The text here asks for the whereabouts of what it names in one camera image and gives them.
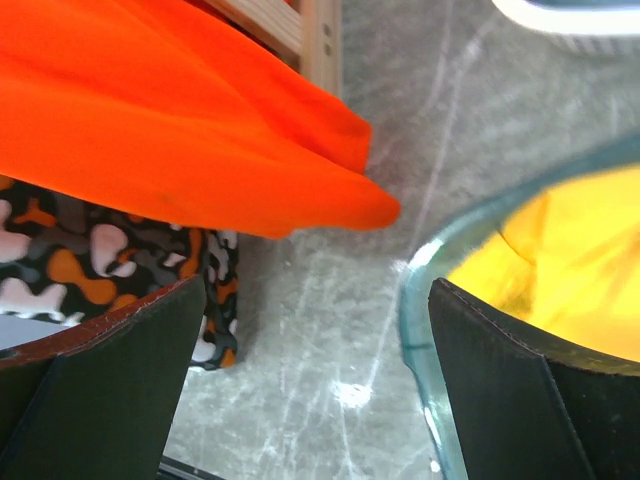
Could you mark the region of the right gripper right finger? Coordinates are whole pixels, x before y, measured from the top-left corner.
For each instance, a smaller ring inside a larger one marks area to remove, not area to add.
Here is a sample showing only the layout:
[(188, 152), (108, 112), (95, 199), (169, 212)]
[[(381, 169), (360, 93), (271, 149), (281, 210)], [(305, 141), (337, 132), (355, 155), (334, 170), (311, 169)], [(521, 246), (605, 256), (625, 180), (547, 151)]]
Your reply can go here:
[(563, 340), (444, 279), (428, 310), (469, 478), (638, 478), (638, 363)]

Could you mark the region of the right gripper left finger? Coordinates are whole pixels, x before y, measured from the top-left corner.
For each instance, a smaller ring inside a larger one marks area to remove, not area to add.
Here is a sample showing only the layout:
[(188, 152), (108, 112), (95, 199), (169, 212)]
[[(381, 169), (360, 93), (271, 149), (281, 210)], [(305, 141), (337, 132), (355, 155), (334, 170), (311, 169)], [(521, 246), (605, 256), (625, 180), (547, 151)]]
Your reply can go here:
[(192, 276), (2, 350), (2, 478), (155, 478), (205, 304)]

